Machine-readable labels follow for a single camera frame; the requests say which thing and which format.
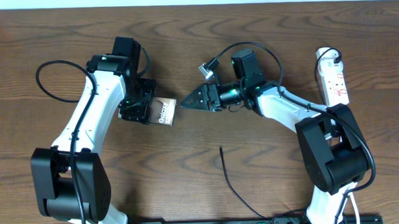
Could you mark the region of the Galaxy S25 Ultra smartphone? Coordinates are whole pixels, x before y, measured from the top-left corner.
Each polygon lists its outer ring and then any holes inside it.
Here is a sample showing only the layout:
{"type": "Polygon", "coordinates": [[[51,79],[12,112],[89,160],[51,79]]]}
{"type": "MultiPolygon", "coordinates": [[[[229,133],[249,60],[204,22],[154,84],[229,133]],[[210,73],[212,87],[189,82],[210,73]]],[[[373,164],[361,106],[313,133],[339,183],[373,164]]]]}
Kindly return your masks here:
{"type": "Polygon", "coordinates": [[[176,115],[177,101],[172,98],[153,97],[148,122],[172,126],[176,115]]]}

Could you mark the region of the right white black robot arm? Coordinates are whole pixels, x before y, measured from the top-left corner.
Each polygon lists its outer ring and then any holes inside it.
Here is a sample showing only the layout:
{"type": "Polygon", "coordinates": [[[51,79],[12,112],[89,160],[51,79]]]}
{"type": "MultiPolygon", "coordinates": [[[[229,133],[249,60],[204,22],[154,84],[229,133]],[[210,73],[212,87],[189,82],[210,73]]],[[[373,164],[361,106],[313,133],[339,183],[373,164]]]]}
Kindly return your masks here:
{"type": "Polygon", "coordinates": [[[344,207],[355,191],[371,185],[374,158],[348,107],[342,54],[323,47],[316,52],[315,80],[322,104],[294,94],[282,80],[267,80],[253,49],[231,56],[235,82],[204,83],[184,98],[182,108],[219,112],[243,104],[296,133],[313,198],[305,215],[310,224],[344,223],[344,207]]]}

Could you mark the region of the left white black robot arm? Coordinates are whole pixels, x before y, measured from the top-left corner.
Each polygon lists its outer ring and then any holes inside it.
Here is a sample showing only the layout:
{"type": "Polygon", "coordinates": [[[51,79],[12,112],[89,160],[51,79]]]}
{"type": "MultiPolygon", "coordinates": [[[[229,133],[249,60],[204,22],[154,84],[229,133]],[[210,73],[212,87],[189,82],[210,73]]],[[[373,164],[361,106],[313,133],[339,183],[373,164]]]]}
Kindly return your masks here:
{"type": "Polygon", "coordinates": [[[114,115],[147,124],[155,80],[138,70],[144,49],[117,37],[111,53],[94,55],[81,67],[82,96],[63,132],[49,148],[36,148],[31,171],[39,213],[74,224],[130,224],[111,203],[111,184],[100,154],[114,115]]]}

